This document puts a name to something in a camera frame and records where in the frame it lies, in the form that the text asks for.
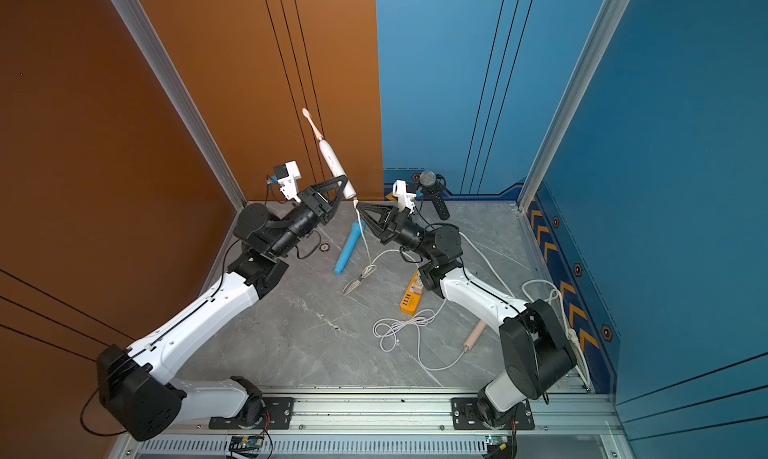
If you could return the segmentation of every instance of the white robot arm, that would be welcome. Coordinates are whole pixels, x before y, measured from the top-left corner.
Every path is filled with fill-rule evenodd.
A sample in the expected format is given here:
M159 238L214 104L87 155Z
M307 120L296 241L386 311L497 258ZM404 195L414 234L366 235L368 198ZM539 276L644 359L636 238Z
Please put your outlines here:
M462 305L499 335L504 372L478 393L478 413L485 424L508 424L516 404L545 395L576 366L577 356L547 302L512 298L465 270L456 226L421 227L410 219L410 209L398 206L358 203L357 209L382 243L395 241L427 259L418 268L427 290Z
M278 178L287 177L286 171L297 177L298 170L291 169L276 167ZM146 441L175 422L200 417L230 417L241 427L252 427L261 418L261 392L242 377L208 382L175 376L216 331L277 285L288 269L280 258L319 224L328 224L347 182L346 176L337 176L304 189L296 194L299 204L283 218L264 204L248 205L234 229L243 253L221 280L127 349L111 345L101 352L99 400L134 438Z

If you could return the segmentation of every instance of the microphone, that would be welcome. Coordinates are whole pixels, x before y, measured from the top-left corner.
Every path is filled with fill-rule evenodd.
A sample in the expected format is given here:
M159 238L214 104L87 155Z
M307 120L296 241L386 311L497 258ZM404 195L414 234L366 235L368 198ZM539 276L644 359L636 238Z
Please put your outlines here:
M422 185L422 194L432 200L440 220L445 221L451 217L446 201L442 198L442 191L446 188L446 178L432 171L423 171L418 176L418 182Z

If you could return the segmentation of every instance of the microphone grille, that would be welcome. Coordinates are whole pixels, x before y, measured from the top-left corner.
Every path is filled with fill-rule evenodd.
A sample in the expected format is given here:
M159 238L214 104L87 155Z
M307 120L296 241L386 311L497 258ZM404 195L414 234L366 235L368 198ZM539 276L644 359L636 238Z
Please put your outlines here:
M418 177L418 182L421 183L422 186L426 187L433 185L436 180L437 177L432 171L423 171Z

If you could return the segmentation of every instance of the blue plastic tube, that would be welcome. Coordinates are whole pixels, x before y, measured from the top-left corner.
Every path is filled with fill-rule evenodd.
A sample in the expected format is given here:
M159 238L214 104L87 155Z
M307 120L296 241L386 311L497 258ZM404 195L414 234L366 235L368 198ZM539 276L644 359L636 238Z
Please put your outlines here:
M342 249L339 260L336 261L336 268L333 270L333 272L336 274L341 274L341 272L346 267L346 262L350 260L352 250L355 249L355 244L357 244L357 240L361 233L362 231L360 230L360 222L355 220L352 223L352 227L350 228L350 236L346 238L346 244L344 245L344 249Z

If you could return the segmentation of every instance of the white cable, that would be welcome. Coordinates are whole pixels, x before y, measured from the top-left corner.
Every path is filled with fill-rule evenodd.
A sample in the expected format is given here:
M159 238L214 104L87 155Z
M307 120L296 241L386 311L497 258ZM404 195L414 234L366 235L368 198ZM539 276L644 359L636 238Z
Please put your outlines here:
M485 261L485 264L488 264L488 267L489 267L489 268L491 268L491 272L493 272L493 275L495 275L495 276L496 276L496 279L498 279L498 281L499 281L499 282L501 282L501 283L502 283L502 285L504 285L504 289L506 289L506 290L507 290L507 292L509 292L509 295L510 295L510 296L512 296L512 298L514 298L514 299L517 299L517 298L514 296L514 293L512 292L512 290L511 290L511 289L509 289L509 286L507 285L507 283L506 283L506 282L504 282L504 279L502 279L502 278L501 278L501 276L500 276L500 275L498 275L498 273L496 272L496 269L493 269L493 266L491 265L491 262L489 262L489 261L488 261L488 258L487 258L487 257L485 257L485 254L483 254L483 253L481 253L481 252L480 252L480 249L478 249L478 248L477 248L477 246L476 246L475 244L473 244L473 243L472 243L472 241L470 241L470 240L469 240L469 238L466 236L466 234L464 234L464 233L462 233L462 232L460 232L460 231L459 231L459 234L461 234L461 235L462 235L462 237L463 237L463 238L466 240L466 242L467 242L467 243L469 243L469 245L471 245L471 246L472 246L472 248L473 248L473 249L474 249L474 250L475 250L475 251L476 251L476 252L477 252L477 253L480 255L480 257L482 257L482 258L483 258L483 260Z
M417 341L416 341L416 360L418 362L418 365L420 365L422 368L424 368L427 371L445 371L448 368L452 368L461 358L464 356L464 353L469 350L468 347L464 347L462 350L462 353L458 355L458 358L451 364L444 366L442 368L428 368L424 365L422 362L422 328L427 327L427 325L434 321L437 317L437 314L442 311L442 307L446 305L446 299L442 301L442 304L440 305L437 312L434 312L432 309L422 309L421 311L418 311L411 319L407 319L405 321L400 321L398 319L394 318L383 318L376 321L376 324L373 325L373 335L377 338L379 338L379 348L381 348L384 352L390 352L395 349L395 346L397 346L397 333L402 330L404 327L408 325L414 325L416 326L416 334L417 334ZM422 315L425 312L431 312L432 315L430 316L424 316ZM379 327L384 326L386 328L385 332L382 334L378 331ZM392 347L387 349L384 347L384 339L385 338L393 338L394 341L392 342Z
M584 385L589 387L590 390L593 390L592 387L592 381L591 377L589 375L589 366L587 365L587 358L584 357L584 351L581 350L581 345L579 344L578 335L576 334L576 331L571 328L571 325L568 323L568 320L566 319L568 317L568 314L565 312L565 302L563 301L563 295L560 292L560 290L557 288L556 285L552 284L550 281L547 281L546 279L531 279L530 281L525 281L520 286L520 289L523 290L523 294L525 294L528 297L528 300L533 302L533 298L530 294L528 294L528 291L525 290L525 286L528 284L533 284L534 282L543 282L544 284L549 284L552 286L552 291L549 292L549 297L547 298L547 302L549 305L552 305L552 301L554 299L560 299L560 311L562 312L562 322L563 322L563 330L565 331L565 336L568 338L569 341L571 341L574 345L574 348L576 351L578 351L578 355L581 358L582 363L584 364L584 370L581 371L581 368L576 365L576 372L578 373L579 377L581 377L581 381L584 382Z
M386 251L382 251L381 253L379 253L378 256L376 256L375 258L371 259L371 250L368 249L368 241L366 240L366 232L362 228L362 219L360 219L360 211L357 210L357 198L355 198L352 202L355 205L355 212L357 213L357 223L360 225L360 235L362 236L362 242L365 243L365 245L366 245L366 253L368 253L368 265L365 267L365 269L362 270L362 272L360 273L360 276L358 276L356 279L353 279L353 280L351 280L351 281L346 283L346 285L344 286L344 289L341 290L341 293L343 295L349 295L352 291L357 289L357 286L362 284L362 280L363 279L365 279L369 275L373 274L374 271L376 271L376 264L375 264L375 262L376 262L377 259L379 259L382 256L382 254L384 254L384 253L391 253L391 252L397 253L397 252L400 251L400 249L388 249ZM408 255L407 252L403 252L403 254L405 254L411 261L415 261L416 260L415 258L413 258L410 255Z

